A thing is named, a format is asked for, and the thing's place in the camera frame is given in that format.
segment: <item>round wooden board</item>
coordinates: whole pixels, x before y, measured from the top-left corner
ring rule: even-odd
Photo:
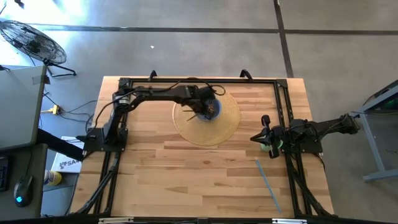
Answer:
[[[241,119],[239,106],[229,93],[223,96],[217,95],[216,98],[221,102],[221,113],[214,121],[202,121],[197,117],[187,121],[194,112],[183,112],[191,109],[188,106],[174,104],[174,126],[185,140],[199,146],[214,146],[234,134]]]

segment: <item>gray floor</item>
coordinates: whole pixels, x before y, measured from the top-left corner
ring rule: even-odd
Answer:
[[[45,1],[25,10],[12,1],[4,19],[40,24],[137,27],[228,27],[275,29],[271,0],[113,0]],[[394,0],[280,0],[287,29],[394,30]],[[65,66],[77,77],[52,78],[50,97],[66,110],[94,100],[104,75],[237,76],[243,68],[254,77],[286,77],[278,34],[206,34],[47,31],[67,52]],[[305,80],[314,120],[333,119],[359,108],[369,95],[397,79],[397,36],[288,35],[295,77]],[[0,42],[2,65],[31,65],[29,58]],[[44,99],[43,109],[52,105]],[[92,113],[94,104],[81,111]],[[84,133],[84,124],[51,115],[43,128],[57,136]],[[370,147],[360,131],[324,138],[326,176],[337,215],[396,222],[398,179],[370,184],[362,175],[376,171]],[[382,153],[388,167],[397,154]],[[49,153],[47,167],[54,157]],[[74,177],[67,177],[65,185]],[[71,188],[44,193],[42,213],[62,215]]]

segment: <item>wooden table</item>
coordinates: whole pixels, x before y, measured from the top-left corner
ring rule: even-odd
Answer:
[[[104,77],[95,117],[111,101],[119,78]],[[294,117],[311,120],[303,79],[288,78],[287,82]],[[150,85],[167,87],[171,84]],[[120,162],[112,216],[294,216],[283,155],[270,159],[268,153],[260,151],[258,143],[249,140],[262,129],[262,115],[270,116],[271,126],[279,124],[273,86],[244,83],[223,86],[238,102],[241,120],[232,137],[216,146],[197,146],[178,134],[172,121],[174,102],[148,101],[129,113],[129,137]],[[99,118],[98,127],[107,122],[110,112],[111,107],[108,107]],[[81,208],[97,187],[103,157],[103,152],[96,152],[83,161],[72,211]],[[256,167],[255,157],[262,164],[282,213],[276,209]],[[303,154],[303,164],[308,187],[325,209],[333,213],[321,162],[314,155]],[[108,190],[104,192],[103,207]],[[297,194],[303,210],[301,191]]]

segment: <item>blue bowl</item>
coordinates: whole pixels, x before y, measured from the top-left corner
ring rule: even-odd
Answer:
[[[211,102],[209,102],[209,104],[210,103],[214,107],[215,116],[212,117],[211,119],[207,119],[204,115],[198,114],[197,118],[199,118],[202,121],[214,121],[221,114],[221,102],[219,100],[215,99],[215,100],[212,100]]]

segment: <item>blue pen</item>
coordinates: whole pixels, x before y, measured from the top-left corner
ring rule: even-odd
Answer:
[[[261,175],[262,175],[262,178],[264,179],[264,182],[265,182],[266,185],[267,185],[267,188],[268,188],[268,190],[269,190],[269,193],[271,194],[272,199],[274,199],[275,205],[276,205],[276,207],[278,208],[279,213],[282,213],[282,210],[281,210],[280,207],[279,207],[278,201],[276,200],[276,197],[275,197],[274,193],[272,192],[271,186],[268,184],[267,177],[266,177],[264,171],[262,170],[262,167],[261,167],[261,164],[260,164],[258,158],[256,158],[256,164],[257,164],[257,167],[258,167],[259,170],[260,170],[260,173],[261,173]]]

